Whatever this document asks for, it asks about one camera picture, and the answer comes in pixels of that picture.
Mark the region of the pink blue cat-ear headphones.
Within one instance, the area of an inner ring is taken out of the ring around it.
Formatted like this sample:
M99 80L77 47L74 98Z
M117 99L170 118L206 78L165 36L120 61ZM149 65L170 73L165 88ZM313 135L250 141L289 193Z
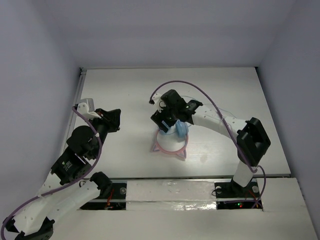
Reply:
M187 145L189 142L189 125L178 120L167 132L156 130L152 153L163 153L183 160L187 158Z

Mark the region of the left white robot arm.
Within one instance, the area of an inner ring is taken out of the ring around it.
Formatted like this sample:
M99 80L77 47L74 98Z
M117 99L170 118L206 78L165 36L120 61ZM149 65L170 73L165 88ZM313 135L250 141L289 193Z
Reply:
M17 207L2 223L5 231L16 233L17 240L48 240L55 225L70 212L97 197L111 193L112 181L102 171L86 176L97 165L103 143L110 133L120 130L121 110L81 110L73 112L85 124L76 127L67 139L67 147L50 169L37 195Z

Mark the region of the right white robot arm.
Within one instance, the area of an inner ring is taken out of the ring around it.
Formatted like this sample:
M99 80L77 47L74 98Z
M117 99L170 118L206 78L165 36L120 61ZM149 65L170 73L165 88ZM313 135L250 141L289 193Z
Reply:
M261 121L224 116L220 110L210 109L197 100L186 102L176 90L155 93L150 104L156 111L151 120L165 133L177 122L203 127L230 138L237 149L239 164L231 179L231 192L238 197L249 191L249 183L260 160L271 145Z

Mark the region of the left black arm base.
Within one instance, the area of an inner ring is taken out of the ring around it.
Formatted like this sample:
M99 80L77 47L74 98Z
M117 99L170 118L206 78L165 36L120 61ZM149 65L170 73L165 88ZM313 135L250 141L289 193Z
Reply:
M112 179L110 192L106 196L94 198L83 206L80 210L86 211L122 211L126 210L127 201L127 181L123 179Z

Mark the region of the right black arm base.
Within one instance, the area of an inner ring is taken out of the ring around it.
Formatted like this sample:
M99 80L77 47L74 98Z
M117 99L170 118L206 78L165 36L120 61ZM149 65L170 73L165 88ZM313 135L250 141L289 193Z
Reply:
M230 182L215 182L211 195L216 198L218 210L263 209L261 192L257 180L246 187Z

